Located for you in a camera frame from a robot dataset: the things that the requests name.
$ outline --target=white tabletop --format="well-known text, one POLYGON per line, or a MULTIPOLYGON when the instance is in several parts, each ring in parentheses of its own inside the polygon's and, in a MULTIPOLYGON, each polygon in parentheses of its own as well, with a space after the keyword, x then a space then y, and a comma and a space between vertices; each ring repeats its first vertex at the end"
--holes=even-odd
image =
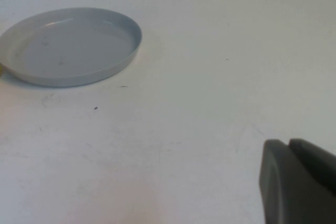
POLYGON ((0 0, 0 32, 79 6, 143 44, 84 87, 1 76, 0 223, 263 223, 265 139, 336 152, 336 0, 0 0))

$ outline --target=plate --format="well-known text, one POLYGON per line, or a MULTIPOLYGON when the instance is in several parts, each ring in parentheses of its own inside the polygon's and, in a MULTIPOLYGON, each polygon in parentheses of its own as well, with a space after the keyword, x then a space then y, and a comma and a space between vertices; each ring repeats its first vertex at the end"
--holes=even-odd
POLYGON ((131 18, 106 9, 69 8, 17 23, 0 36, 0 63, 42 86, 93 83, 123 70, 142 40, 131 18))

